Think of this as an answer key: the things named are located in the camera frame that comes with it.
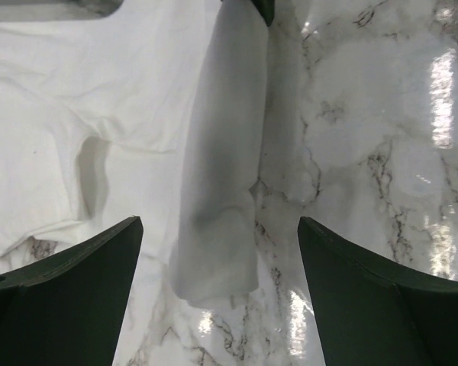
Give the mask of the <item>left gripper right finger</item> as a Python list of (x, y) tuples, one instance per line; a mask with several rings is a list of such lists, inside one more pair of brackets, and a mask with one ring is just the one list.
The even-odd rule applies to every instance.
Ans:
[(364, 249), (310, 217), (298, 243), (327, 365), (458, 365), (458, 282)]

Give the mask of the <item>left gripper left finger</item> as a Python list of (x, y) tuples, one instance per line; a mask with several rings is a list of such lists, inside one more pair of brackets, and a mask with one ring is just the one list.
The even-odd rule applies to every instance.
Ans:
[(143, 237), (139, 217), (0, 274), (0, 366), (111, 365)]

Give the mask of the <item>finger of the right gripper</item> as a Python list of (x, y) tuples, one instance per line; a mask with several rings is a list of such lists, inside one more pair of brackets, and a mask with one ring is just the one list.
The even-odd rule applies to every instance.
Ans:
[(273, 23), (275, 18), (275, 0), (251, 0), (256, 10), (260, 13), (267, 26)]

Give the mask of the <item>white printed t shirt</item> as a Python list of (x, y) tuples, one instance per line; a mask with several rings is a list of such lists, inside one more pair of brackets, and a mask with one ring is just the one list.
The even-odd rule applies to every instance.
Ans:
[(139, 216), (177, 297), (256, 290), (269, 28), (251, 1), (0, 23), (0, 257)]

